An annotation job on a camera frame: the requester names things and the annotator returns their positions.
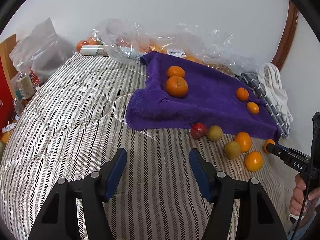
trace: purple towel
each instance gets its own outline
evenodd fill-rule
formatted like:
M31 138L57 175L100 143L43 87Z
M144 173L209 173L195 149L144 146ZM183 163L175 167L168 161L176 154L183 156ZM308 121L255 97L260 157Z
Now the purple towel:
M127 124L134 130L154 128L187 128L201 122L207 127L218 125L224 133L241 131L262 139L278 141L281 132L258 99L243 82L207 66L158 52L141 58L147 65L146 88L132 95L126 112ZM172 65L182 67L188 83L185 98L174 98L165 91L166 72ZM259 105L257 115L236 98L236 90L249 91L249 101Z

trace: white wall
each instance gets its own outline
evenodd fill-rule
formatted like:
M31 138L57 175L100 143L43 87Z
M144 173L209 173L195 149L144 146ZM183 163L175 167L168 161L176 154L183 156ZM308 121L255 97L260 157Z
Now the white wall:
M290 138L284 144L310 155L312 117L320 112L320 43L301 14L280 74L293 116Z
M232 33L236 53L270 62L287 9L288 0L27 0L0 35L0 41L48 17L69 53L106 18L137 21L154 31L186 23Z

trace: metal screw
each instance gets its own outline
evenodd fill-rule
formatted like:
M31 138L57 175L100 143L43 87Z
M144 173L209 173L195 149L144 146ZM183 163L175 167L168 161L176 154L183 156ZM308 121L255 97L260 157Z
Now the metal screw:
M91 173L91 177L92 177L92 178L97 178L97 177L99 177L99 176L100 176L100 173L97 172L97 171L94 171L93 173Z
M60 179L58 179L58 181L57 181L57 183L58 183L59 185L65 183L65 182L66 182L66 179L65 179L65 178L60 178Z
M255 184L255 185L259 184L259 181L256 178L252 178L252 179L250 179L250 181L252 184Z
M217 176L218 176L219 178L224 178L224 177L226 176L226 174L225 174L223 171L218 171L218 172L217 172Z

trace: mattress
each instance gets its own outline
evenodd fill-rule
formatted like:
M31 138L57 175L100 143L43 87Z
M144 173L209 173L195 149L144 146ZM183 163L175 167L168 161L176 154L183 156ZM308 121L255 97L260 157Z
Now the mattress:
M82 179L127 150L127 166L116 194L104 205L115 239L200 239L212 205L201 196L188 154L198 148L206 161L234 179L259 179L286 229L293 175L273 155L255 173L244 155L230 161L224 145L206 137L194 140L186 129L135 131L125 111L133 92L145 86L146 67L108 57L73 55L41 87L15 126L0 166L0 215L17 239L27 239L55 182ZM253 138L252 150L262 152ZM77 200L81 239L87 239L82 201ZM229 238L234 239L239 200Z

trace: white price sticker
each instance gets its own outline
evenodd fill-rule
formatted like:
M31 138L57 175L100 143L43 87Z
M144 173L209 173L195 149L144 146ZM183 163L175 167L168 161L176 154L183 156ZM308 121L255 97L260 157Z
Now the white price sticker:
M167 53L175 57L186 57L183 49L167 49Z

